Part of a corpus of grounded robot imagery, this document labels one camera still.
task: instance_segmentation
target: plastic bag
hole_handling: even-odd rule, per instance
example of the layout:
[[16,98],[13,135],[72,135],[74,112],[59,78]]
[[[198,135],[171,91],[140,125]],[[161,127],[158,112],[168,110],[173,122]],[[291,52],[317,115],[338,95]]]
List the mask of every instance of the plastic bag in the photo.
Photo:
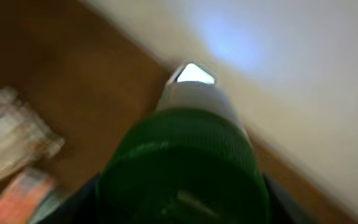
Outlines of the plastic bag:
[[52,157],[64,145],[10,87],[0,90],[0,180],[41,157]]

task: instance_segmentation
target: white wall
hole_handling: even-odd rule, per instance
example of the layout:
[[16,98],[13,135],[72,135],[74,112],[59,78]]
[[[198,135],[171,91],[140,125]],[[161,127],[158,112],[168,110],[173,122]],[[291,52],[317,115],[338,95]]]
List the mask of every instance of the white wall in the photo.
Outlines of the white wall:
[[245,124],[358,214],[358,0],[88,2],[165,63],[207,63]]

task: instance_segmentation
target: brown floor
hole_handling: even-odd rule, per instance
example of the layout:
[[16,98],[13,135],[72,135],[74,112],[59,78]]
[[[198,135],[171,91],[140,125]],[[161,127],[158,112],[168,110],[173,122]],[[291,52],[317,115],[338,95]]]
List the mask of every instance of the brown floor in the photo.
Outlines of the brown floor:
[[[74,0],[0,0],[0,88],[16,87],[65,136],[42,167],[69,191],[107,163],[168,79],[162,66]],[[260,166],[321,223],[354,223],[260,147]]]

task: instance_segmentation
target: clear plastic packaging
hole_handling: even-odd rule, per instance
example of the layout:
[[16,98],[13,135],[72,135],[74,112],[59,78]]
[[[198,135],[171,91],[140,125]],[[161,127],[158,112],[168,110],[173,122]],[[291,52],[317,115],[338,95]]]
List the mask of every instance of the clear plastic packaging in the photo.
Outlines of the clear plastic packaging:
[[28,163],[52,157],[64,145],[10,87],[0,90],[0,180]]

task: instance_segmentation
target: wooden floor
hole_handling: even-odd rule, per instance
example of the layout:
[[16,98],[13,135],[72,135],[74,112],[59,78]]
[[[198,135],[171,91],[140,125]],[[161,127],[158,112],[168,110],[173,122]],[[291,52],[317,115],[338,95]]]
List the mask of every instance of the wooden floor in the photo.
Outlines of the wooden floor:
[[[131,125],[153,110],[168,78],[78,1],[0,0],[0,88],[17,88],[66,138],[42,167],[69,192],[104,167]],[[264,147],[257,149],[261,168],[321,223],[354,223]]]

